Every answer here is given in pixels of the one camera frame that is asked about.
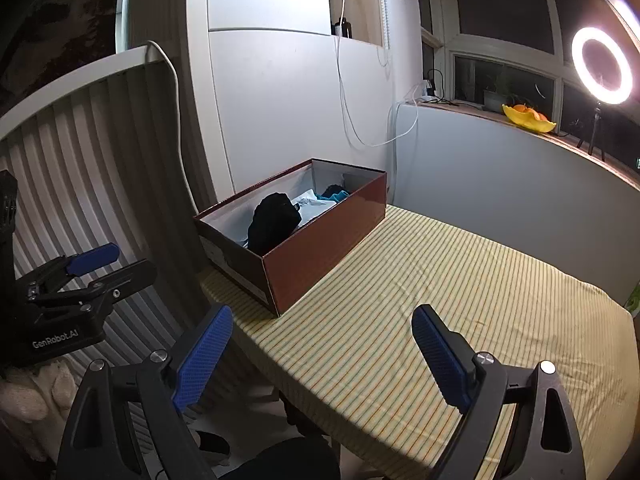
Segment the black knit glove with label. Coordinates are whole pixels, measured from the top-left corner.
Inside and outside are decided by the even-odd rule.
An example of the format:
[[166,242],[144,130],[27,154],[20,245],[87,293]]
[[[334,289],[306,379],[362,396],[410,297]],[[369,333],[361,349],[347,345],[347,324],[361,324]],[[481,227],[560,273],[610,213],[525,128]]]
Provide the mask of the black knit glove with label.
[[255,208],[247,230],[247,249],[264,256],[297,229],[302,216],[284,193],[266,196]]

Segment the white plastic packet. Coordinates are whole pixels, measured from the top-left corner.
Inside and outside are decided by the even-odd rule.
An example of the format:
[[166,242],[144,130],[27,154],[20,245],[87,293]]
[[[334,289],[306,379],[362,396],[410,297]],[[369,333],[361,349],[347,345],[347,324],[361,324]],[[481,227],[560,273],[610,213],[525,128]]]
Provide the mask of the white plastic packet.
[[299,229],[336,205],[335,200],[319,198],[313,190],[307,190],[292,198],[291,203],[300,217],[297,225]]

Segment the teal collapsible cup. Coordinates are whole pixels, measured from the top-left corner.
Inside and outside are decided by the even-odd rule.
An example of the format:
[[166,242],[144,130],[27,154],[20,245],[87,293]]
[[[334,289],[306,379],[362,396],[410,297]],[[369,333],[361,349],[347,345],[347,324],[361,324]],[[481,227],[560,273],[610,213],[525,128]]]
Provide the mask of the teal collapsible cup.
[[338,184],[329,185],[323,193],[318,195],[319,200],[325,200],[326,202],[339,203],[342,200],[346,200],[349,196],[349,192],[346,188],[343,188]]

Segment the white knit gloved hand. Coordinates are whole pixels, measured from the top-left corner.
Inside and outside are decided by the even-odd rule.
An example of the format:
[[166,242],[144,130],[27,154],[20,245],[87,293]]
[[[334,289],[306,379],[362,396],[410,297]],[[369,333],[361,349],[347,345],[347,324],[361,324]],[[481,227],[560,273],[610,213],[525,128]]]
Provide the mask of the white knit gloved hand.
[[10,370],[1,379],[1,423],[33,460],[56,464],[76,393],[66,359]]

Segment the white radiator panel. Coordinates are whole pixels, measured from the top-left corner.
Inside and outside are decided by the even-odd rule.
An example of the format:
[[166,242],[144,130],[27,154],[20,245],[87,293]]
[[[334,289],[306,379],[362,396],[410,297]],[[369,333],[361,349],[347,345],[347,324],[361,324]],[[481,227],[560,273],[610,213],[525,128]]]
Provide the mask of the white radiator panel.
[[90,364],[134,364],[174,344],[203,314],[195,278],[204,255],[182,159],[174,63],[155,41],[47,84],[1,119],[1,172],[17,180],[14,270],[114,243],[119,258],[75,278],[80,289],[145,259],[154,283],[114,304],[104,339],[66,359],[77,389]]

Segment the green white package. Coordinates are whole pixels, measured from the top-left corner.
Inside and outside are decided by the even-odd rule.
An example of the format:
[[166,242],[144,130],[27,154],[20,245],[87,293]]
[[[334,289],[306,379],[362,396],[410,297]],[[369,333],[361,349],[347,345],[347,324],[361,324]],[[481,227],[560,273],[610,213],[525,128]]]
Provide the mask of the green white package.
[[632,316],[636,316],[640,307],[640,283],[634,286],[634,290],[630,294],[625,304],[625,309],[631,313]]

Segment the striped yellow tablecloth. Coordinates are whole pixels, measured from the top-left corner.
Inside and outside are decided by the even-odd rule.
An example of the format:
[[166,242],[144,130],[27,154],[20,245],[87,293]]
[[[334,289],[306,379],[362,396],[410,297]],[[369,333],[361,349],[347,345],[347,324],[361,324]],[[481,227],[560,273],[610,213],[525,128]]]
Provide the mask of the striped yellow tablecloth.
[[597,286],[488,238],[397,207],[280,316],[218,271],[233,339],[318,427],[393,479],[423,479],[459,421],[411,333],[429,304],[501,363],[548,360],[570,399],[586,475],[604,479],[634,437],[639,357],[631,314]]

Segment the dark red cardboard box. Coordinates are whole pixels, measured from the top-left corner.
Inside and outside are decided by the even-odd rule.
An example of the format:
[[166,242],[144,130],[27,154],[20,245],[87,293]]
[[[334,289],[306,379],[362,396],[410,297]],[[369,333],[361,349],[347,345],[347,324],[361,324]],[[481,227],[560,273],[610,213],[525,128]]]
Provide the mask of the dark red cardboard box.
[[[386,180],[383,170],[313,158],[205,209],[194,223],[214,267],[279,316],[384,219]],[[307,190],[318,196],[331,184],[346,188],[346,200],[262,257],[247,249],[254,210],[266,196],[284,193],[292,200]]]

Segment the black light tripod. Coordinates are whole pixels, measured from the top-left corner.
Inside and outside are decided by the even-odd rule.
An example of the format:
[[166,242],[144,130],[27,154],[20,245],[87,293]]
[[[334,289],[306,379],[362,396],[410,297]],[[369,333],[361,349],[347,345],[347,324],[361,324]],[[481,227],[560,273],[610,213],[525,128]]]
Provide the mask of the black light tripod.
[[596,140],[597,140],[601,122],[602,122],[602,103],[598,101],[596,106],[593,109],[593,120],[592,120],[591,133],[590,133],[588,148],[587,148],[587,154],[589,156],[593,155],[594,149],[596,148]]

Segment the yellow fruit bowl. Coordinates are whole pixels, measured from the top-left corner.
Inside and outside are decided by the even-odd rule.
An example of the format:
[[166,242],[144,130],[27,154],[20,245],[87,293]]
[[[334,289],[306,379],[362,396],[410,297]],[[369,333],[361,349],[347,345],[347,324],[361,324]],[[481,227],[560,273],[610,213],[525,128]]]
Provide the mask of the yellow fruit bowl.
[[556,127],[556,123],[550,122],[548,118],[546,122],[536,120],[532,116],[529,116],[529,114],[517,112],[516,110],[514,110],[513,106],[503,104],[502,110],[511,122],[529,131],[533,131],[536,133],[549,133]]

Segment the oranges in bowl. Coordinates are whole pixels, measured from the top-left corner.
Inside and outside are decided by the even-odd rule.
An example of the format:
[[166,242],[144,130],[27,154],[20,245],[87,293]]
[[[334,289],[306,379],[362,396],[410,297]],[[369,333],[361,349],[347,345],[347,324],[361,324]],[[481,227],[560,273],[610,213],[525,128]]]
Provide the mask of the oranges in bowl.
[[536,120],[541,120],[542,122],[546,122],[547,121],[547,117],[544,116],[544,114],[539,113],[536,110],[534,110],[533,107],[529,107],[529,106],[524,105],[524,104],[516,104],[516,105],[514,105],[513,108],[514,108],[514,110],[516,110],[519,113],[529,114],[529,116],[532,116]]

